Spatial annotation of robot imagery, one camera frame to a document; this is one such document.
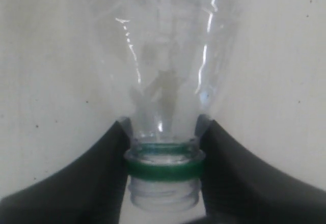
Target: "green ring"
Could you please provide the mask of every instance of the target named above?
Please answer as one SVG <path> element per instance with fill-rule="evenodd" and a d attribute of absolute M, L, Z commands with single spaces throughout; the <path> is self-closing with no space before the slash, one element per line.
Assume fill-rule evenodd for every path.
<path fill-rule="evenodd" d="M 189 153 L 189 144 L 143 144 L 138 152 L 142 154 L 170 154 L 179 155 Z M 136 178 L 147 181 L 186 181 L 198 178 L 203 173 L 204 153 L 200 153 L 195 160 L 183 164 L 152 165 L 138 161 L 132 153 L 126 152 L 128 173 Z"/>

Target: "black holder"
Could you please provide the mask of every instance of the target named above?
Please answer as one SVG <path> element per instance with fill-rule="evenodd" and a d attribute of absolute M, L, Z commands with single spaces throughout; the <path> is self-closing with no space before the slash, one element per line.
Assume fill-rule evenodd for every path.
<path fill-rule="evenodd" d="M 115 123 L 71 165 L 4 198 L 0 223 L 118 224 L 129 148 L 121 123 L 132 130 L 129 119 Z M 201 181 L 207 217 L 192 224 L 326 223 L 326 192 L 268 165 L 199 116 L 196 132 L 206 126 Z"/>

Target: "white background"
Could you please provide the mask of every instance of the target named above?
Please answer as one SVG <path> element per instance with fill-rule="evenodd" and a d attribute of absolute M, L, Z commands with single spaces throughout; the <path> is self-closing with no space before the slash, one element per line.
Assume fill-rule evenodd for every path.
<path fill-rule="evenodd" d="M 326 0 L 249 0 L 212 115 L 277 168 L 326 190 Z M 60 170 L 115 117 L 65 45 L 64 0 L 0 0 L 0 196 Z"/>

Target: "transparent plastic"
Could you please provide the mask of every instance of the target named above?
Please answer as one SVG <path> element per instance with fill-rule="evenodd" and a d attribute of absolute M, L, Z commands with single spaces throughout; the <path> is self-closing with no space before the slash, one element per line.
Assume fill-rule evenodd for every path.
<path fill-rule="evenodd" d="M 72 0 L 85 17 L 85 36 L 111 107 L 117 118 L 130 118 L 125 157 L 134 177 L 133 202 L 142 208 L 140 196 L 153 194 L 153 182 L 157 190 L 162 182 L 175 188 L 174 203 L 180 202 L 182 182 L 185 189 L 192 186 L 187 203 L 198 199 L 198 184 L 189 181 L 197 182 L 200 174 L 199 138 L 206 128 L 195 135 L 195 126 L 223 79 L 239 2 Z"/>

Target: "white wall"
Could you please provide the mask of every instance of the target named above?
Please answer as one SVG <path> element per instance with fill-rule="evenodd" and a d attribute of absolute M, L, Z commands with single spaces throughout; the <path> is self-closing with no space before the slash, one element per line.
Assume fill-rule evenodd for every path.
<path fill-rule="evenodd" d="M 212 113 L 261 158 L 326 190 L 325 8 L 250 0 Z M 66 45 L 67 14 L 63 0 L 0 0 L 0 195 L 66 166 L 115 119 L 92 64 Z"/>

